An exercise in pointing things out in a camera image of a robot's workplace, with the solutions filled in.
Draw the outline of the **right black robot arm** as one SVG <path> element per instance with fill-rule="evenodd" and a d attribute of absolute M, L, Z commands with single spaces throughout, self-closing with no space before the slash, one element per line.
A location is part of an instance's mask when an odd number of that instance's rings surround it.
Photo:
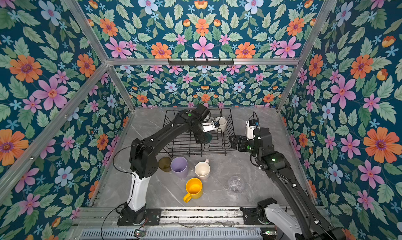
<path fill-rule="evenodd" d="M 276 226 L 278 240 L 344 240 L 341 228 L 331 225 L 318 211 L 297 181 L 285 156 L 276 151 L 268 128 L 256 128 L 251 136 L 234 135 L 231 147 L 248 153 L 251 163 L 264 171 L 278 187 L 292 209 L 290 216 L 273 198 L 258 202 L 256 213 L 262 222 Z"/>

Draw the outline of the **white mug red interior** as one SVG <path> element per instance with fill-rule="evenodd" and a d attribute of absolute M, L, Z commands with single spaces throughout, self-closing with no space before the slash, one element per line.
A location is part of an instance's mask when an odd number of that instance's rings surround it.
<path fill-rule="evenodd" d="M 224 133 L 226 131 L 227 119 L 225 117 L 216 117 L 214 121 L 218 124 L 214 130 L 218 133 Z"/>

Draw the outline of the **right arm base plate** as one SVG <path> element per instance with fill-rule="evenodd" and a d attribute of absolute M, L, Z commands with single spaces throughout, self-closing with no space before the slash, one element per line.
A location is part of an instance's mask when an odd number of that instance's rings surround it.
<path fill-rule="evenodd" d="M 267 219 L 261 219 L 258 216 L 257 208 L 246 208 L 240 207 L 241 212 L 243 213 L 243 221 L 245 225 L 268 225 L 270 221 Z"/>

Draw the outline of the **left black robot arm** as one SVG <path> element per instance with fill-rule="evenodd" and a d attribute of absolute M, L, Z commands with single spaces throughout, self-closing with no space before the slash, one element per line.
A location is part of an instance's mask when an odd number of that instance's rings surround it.
<path fill-rule="evenodd" d="M 146 194 L 151 177 L 157 172 L 158 154 L 175 138 L 185 132 L 194 135 L 197 144 L 209 142 L 209 133 L 218 123 L 203 125 L 210 118 L 210 111 L 203 105 L 195 109 L 184 109 L 170 123 L 145 139 L 135 139 L 130 146 L 131 186 L 129 196 L 120 212 L 121 223 L 142 224 L 146 219 Z"/>

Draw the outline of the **cream mug pink handle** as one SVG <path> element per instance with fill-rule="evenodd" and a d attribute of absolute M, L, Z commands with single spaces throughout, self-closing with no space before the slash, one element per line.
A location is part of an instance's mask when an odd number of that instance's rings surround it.
<path fill-rule="evenodd" d="M 195 174 L 200 180 L 207 180 L 210 174 L 209 159 L 199 162 L 195 166 Z"/>

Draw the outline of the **clear glass cup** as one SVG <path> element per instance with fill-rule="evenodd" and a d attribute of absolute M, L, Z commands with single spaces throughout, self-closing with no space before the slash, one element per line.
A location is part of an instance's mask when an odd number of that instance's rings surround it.
<path fill-rule="evenodd" d="M 240 193 L 244 189 L 244 181 L 239 176 L 232 176 L 228 180 L 228 188 L 234 193 Z"/>

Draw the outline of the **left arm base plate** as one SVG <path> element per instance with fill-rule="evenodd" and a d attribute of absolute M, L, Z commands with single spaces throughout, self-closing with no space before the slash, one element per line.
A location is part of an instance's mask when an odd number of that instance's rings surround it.
<path fill-rule="evenodd" d="M 133 211 L 130 207 L 124 207 L 119 213 L 117 225 L 119 226 L 155 226 L 159 225 L 161 209 L 140 209 Z"/>

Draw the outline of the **lilac plastic cup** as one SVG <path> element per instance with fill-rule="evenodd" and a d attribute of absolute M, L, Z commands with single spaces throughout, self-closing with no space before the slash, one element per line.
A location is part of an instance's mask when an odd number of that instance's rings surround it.
<path fill-rule="evenodd" d="M 184 157 L 176 157 L 171 161 L 171 171 L 179 178 L 186 178 L 188 175 L 188 162 Z"/>

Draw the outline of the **dark green mug white interior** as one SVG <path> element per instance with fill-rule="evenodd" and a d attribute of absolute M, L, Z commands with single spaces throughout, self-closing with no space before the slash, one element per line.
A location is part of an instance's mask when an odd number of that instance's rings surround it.
<path fill-rule="evenodd" d="M 204 143 L 209 144 L 212 141 L 213 136 L 210 133 L 204 133 L 204 135 L 205 135 L 205 142 Z"/>

